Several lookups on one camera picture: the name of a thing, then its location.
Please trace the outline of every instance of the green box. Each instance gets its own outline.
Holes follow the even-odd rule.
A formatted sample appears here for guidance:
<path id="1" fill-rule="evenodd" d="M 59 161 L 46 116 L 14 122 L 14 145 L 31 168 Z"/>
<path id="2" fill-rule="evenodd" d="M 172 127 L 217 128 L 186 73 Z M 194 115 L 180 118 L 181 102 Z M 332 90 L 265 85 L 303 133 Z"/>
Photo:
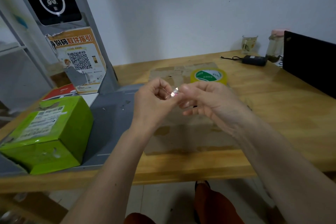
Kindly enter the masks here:
<path id="1" fill-rule="evenodd" d="M 40 102 L 0 145 L 0 152 L 30 174 L 82 163 L 93 116 L 81 96 Z"/>

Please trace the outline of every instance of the wooden desk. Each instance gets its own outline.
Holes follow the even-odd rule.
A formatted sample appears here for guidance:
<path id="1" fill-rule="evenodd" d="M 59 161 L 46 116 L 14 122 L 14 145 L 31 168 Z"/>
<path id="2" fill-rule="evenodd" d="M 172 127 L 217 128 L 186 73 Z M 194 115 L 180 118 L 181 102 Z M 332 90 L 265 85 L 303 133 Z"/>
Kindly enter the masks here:
<path id="1" fill-rule="evenodd" d="M 321 171 L 336 171 L 336 100 L 270 62 L 265 67 L 223 60 L 239 51 L 205 54 L 115 66 L 121 85 L 145 83 L 158 67 L 215 62 L 228 74 L 229 85 L 263 120 L 282 133 Z M 27 115 L 0 130 L 6 136 Z M 98 171 L 53 173 L 0 179 L 0 193 L 51 191 L 86 187 Z M 142 155 L 133 184 L 228 179 L 255 172 L 241 150 L 192 154 Z"/>

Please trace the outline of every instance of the forearm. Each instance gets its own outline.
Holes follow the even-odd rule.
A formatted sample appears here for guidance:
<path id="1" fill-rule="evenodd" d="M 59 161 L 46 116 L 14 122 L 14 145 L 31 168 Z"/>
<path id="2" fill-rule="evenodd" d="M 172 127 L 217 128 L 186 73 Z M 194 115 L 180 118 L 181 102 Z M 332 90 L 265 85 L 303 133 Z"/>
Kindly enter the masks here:
<path id="1" fill-rule="evenodd" d="M 95 180 L 63 219 L 68 223 L 123 223 L 145 139 L 130 128 L 120 137 Z"/>
<path id="2" fill-rule="evenodd" d="M 236 139 L 289 223 L 334 223 L 336 185 L 255 117 Z"/>

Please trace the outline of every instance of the left hand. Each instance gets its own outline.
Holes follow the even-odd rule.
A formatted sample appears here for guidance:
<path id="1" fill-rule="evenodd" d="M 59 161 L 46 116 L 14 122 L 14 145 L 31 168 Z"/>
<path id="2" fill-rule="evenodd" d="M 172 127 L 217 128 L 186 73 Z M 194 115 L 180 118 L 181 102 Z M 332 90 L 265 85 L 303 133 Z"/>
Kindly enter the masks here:
<path id="1" fill-rule="evenodd" d="M 134 95 L 131 129 L 149 140 L 168 113 L 183 100 L 183 93 L 165 100 L 171 92 L 172 87 L 161 78 L 142 86 Z"/>

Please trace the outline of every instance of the packing tape roll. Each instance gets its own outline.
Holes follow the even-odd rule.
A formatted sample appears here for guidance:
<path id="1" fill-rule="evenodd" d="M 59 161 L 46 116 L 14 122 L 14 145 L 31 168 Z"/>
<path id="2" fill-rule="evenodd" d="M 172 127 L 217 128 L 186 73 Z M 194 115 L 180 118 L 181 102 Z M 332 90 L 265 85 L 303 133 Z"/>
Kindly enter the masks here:
<path id="1" fill-rule="evenodd" d="M 222 84 L 227 84 L 228 76 L 227 74 L 218 68 L 202 68 L 196 69 L 190 74 L 190 82 L 220 82 Z"/>

